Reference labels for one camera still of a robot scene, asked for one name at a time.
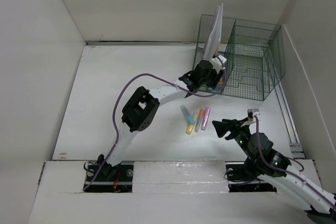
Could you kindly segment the clear purple-zip document pouch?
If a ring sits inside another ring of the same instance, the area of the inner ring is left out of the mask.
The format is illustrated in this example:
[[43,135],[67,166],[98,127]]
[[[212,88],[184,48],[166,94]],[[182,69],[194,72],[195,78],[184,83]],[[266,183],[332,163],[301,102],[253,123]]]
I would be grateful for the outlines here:
[[223,22],[223,3],[216,7],[215,15],[212,20],[211,29],[208,34],[208,39],[203,49],[203,59],[210,60],[214,55],[214,50],[217,46],[219,38],[222,34],[222,22]]

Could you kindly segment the yellow capsule marker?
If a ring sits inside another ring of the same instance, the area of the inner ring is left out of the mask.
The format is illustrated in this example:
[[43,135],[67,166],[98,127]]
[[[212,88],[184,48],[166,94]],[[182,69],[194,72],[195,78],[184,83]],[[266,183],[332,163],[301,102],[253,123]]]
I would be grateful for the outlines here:
[[190,123],[186,129],[186,134],[190,135],[194,129],[194,125],[195,125],[195,122],[194,123]]

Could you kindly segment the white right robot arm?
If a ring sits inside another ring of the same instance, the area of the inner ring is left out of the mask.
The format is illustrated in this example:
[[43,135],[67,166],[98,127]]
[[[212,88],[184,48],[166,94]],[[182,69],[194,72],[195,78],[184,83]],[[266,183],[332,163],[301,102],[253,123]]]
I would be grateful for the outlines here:
[[291,159],[273,148],[273,142],[262,132],[251,133],[248,119],[212,122],[219,138],[234,140],[247,158],[239,170],[227,173],[240,176],[240,183],[263,180],[283,191],[307,213],[315,223],[335,223],[335,194],[303,175]]

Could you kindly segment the orange clear marker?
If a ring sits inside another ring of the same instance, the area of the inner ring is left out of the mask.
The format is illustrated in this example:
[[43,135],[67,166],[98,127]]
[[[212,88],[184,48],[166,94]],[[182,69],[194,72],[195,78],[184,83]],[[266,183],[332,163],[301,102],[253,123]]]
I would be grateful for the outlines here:
[[198,114],[198,122],[201,123],[204,117],[205,109],[200,109]]

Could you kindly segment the light blue marker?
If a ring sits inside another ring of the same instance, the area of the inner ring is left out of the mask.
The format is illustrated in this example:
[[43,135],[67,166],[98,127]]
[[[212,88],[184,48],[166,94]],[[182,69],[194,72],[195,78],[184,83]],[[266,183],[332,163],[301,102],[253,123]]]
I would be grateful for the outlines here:
[[185,118],[187,119],[188,121],[188,124],[194,124],[195,123],[195,120],[193,119],[193,116],[190,114],[189,110],[186,108],[185,105],[181,105],[180,106],[180,109],[183,113],[183,115],[185,116]]

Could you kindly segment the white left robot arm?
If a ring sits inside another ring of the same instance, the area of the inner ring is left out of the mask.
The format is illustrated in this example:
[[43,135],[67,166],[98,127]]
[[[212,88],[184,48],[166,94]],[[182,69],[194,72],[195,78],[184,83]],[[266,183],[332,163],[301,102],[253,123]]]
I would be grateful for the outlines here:
[[[202,98],[208,97],[197,94],[197,92],[202,86],[216,87],[221,77],[226,76],[226,61],[227,59],[221,55],[214,55],[211,60],[201,60],[194,70],[185,73],[175,82],[166,81],[149,73],[139,74],[132,78],[122,89],[112,111],[112,123],[117,136],[108,154],[106,156],[101,154],[98,157],[100,176],[105,180],[115,178],[128,146],[139,132],[149,127],[159,106],[192,95]],[[115,114],[122,95],[133,81],[145,76],[160,80],[166,85],[155,89],[138,87],[122,108],[121,124],[117,126]]]

